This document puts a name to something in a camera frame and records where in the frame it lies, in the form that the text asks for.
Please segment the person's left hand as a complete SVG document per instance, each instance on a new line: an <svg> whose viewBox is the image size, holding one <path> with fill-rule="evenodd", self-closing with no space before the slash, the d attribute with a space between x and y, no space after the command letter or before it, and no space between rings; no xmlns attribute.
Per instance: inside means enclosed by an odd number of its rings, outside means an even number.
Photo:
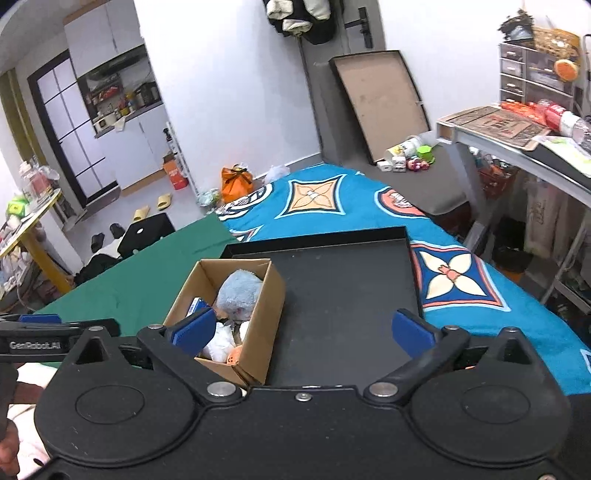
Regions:
<svg viewBox="0 0 591 480"><path fill-rule="evenodd" d="M39 385L18 382L13 395L13 404L36 404L43 392ZM17 459L20 440L18 429L14 422L7 420L5 436L1 440L1 470L9 477L14 478L20 472Z"/></svg>

